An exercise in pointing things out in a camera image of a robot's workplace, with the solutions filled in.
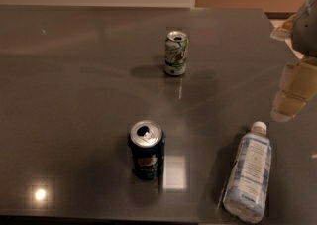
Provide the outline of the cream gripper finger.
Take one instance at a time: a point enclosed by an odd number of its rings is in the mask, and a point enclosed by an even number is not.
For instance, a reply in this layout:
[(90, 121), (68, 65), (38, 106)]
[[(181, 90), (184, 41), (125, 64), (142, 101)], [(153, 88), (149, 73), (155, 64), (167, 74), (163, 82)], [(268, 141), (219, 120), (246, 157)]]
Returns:
[(317, 57), (305, 56), (298, 63), (288, 63), (283, 70), (270, 115), (277, 122), (288, 122), (316, 94)]
[(270, 33), (270, 37), (278, 41), (290, 40), (292, 36), (292, 29), (295, 17), (296, 15), (293, 14), (289, 18), (284, 20), (280, 25), (277, 25)]

